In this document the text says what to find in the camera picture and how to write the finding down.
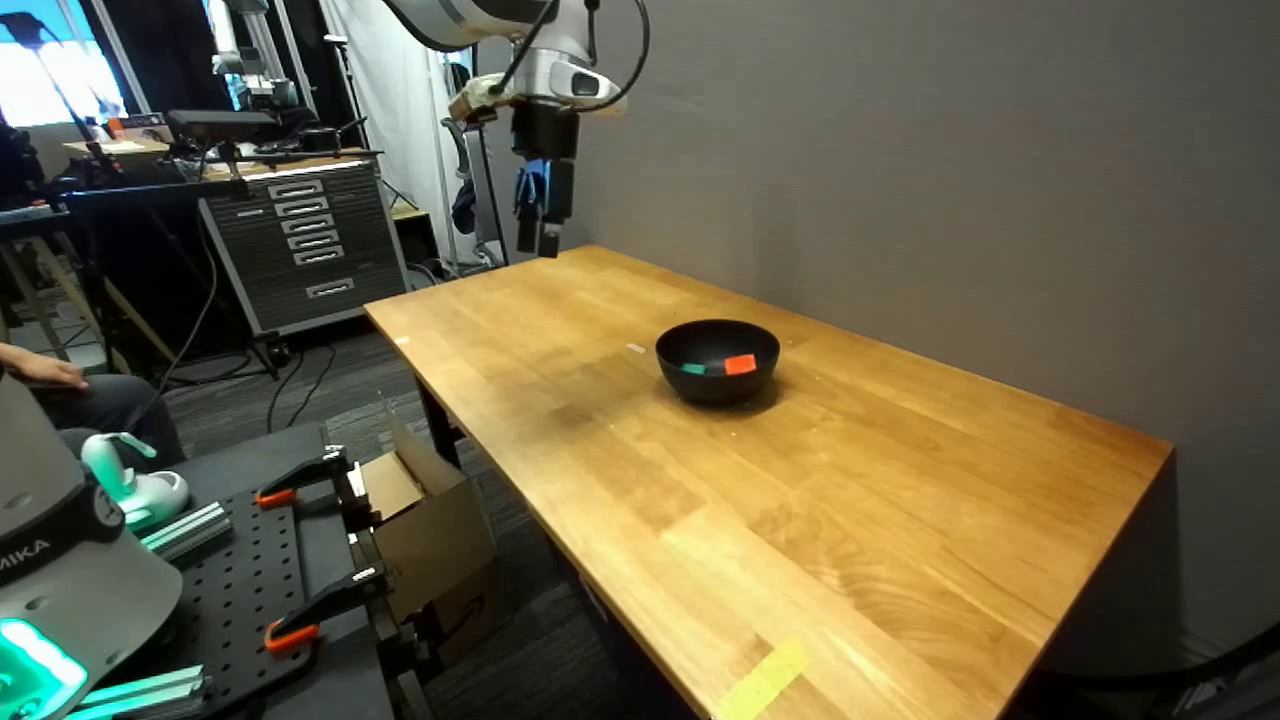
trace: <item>window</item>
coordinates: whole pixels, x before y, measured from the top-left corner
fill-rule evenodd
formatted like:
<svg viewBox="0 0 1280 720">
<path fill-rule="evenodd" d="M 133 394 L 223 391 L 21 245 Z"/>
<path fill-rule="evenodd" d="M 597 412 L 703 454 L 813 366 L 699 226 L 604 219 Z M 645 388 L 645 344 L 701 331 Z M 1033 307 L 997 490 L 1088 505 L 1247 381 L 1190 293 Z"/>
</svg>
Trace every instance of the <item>window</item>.
<svg viewBox="0 0 1280 720">
<path fill-rule="evenodd" d="M 120 86 L 88 29 L 78 0 L 5 0 L 3 9 L 31 13 L 49 28 L 41 32 L 45 45 L 37 59 L 36 53 L 18 45 L 9 29 L 0 26 L 0 68 L 4 68 L 0 111 L 5 122 L 15 127 L 70 122 L 50 73 L 81 117 L 102 123 L 124 117 Z"/>
</svg>

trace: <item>cardboard box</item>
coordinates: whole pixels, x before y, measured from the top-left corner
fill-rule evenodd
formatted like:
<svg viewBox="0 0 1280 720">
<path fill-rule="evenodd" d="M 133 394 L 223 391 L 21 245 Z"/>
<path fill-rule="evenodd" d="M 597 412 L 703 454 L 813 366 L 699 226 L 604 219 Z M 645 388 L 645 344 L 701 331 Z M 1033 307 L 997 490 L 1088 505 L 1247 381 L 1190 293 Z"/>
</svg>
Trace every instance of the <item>cardboard box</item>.
<svg viewBox="0 0 1280 720">
<path fill-rule="evenodd" d="M 383 524 L 374 542 L 392 575 L 397 623 L 428 628 L 443 665 L 463 657 L 511 615 L 484 497 L 388 405 L 394 450 L 360 468 Z"/>
</svg>

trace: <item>gray carpet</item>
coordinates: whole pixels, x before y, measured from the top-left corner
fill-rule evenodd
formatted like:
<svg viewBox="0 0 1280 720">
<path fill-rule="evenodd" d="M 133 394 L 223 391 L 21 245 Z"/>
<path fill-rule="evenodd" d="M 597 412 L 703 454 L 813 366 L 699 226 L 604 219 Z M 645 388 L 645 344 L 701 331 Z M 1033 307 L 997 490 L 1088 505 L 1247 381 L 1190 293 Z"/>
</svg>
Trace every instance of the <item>gray carpet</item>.
<svg viewBox="0 0 1280 720">
<path fill-rule="evenodd" d="M 337 361 L 298 423 L 323 423 L 330 441 L 347 446 L 353 459 L 372 460 L 390 447 L 381 393 L 415 432 L 426 434 L 412 374 L 379 334 L 338 340 L 332 346 Z M 280 393 L 276 429 L 302 402 L 326 359 L 323 347 L 306 351 L 302 369 Z M 198 377 L 200 368 L 184 374 Z M 262 375 L 180 388 L 165 397 L 195 456 L 265 433 L 275 387 Z M 516 611 L 494 637 L 428 683 L 431 708 L 440 720 L 653 716 L 634 707 L 635 693 L 627 692 L 577 597 L 557 573 L 545 537 L 522 501 L 467 441 L 460 450 L 463 470 L 484 491 Z"/>
</svg>

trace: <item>wooden table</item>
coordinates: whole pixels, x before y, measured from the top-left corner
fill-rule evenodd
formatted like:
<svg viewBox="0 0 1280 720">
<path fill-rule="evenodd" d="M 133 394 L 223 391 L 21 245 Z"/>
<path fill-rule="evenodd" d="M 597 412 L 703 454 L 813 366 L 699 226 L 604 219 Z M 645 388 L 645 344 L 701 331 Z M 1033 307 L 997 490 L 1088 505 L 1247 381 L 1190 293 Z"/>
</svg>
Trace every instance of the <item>wooden table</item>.
<svg viewBox="0 0 1280 720">
<path fill-rule="evenodd" d="M 993 719 L 1169 443 L 602 247 L 369 305 L 703 716 Z M 682 404 L 667 328 L 782 341 Z"/>
</svg>

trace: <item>table leg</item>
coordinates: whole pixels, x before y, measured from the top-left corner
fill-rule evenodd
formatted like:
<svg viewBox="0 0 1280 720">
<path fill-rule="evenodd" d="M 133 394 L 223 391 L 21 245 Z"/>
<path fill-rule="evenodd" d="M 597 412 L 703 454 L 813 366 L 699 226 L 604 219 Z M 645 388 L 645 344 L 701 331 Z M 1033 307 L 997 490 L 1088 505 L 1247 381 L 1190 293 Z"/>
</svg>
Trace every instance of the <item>table leg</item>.
<svg viewBox="0 0 1280 720">
<path fill-rule="evenodd" d="M 462 469 L 462 460 L 458 457 L 458 441 L 462 439 L 462 430 L 449 423 L 449 414 L 444 411 L 440 401 L 426 389 L 422 380 L 417 382 L 417 395 L 422 398 L 422 413 L 426 415 L 426 428 L 431 430 L 431 442 L 435 452 L 457 469 Z"/>
</svg>

